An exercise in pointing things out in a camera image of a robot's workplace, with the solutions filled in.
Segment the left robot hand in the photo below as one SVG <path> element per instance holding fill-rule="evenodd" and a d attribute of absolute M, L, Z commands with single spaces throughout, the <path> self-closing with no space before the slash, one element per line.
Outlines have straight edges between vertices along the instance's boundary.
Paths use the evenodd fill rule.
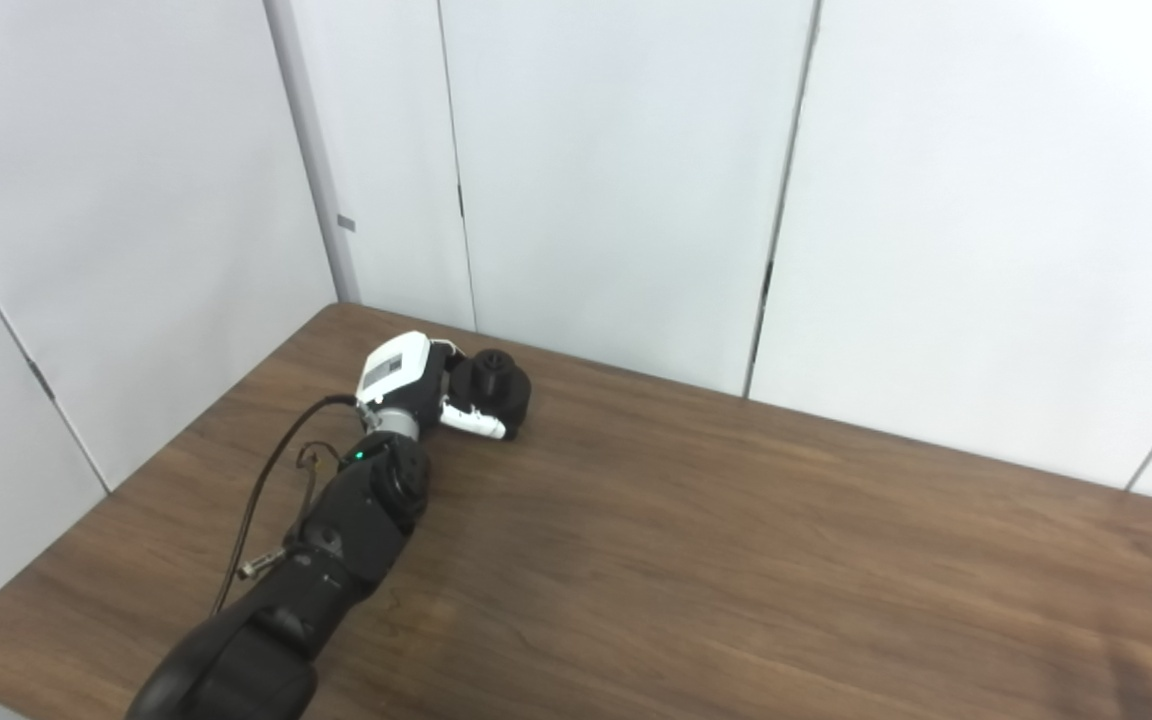
<path fill-rule="evenodd" d="M 488 439 L 511 439 L 503 420 L 450 397 L 450 374 L 468 361 L 448 340 L 420 331 L 397 334 L 372 351 L 362 369 L 355 404 L 369 433 L 385 432 L 419 442 L 430 429 L 461 430 Z"/>

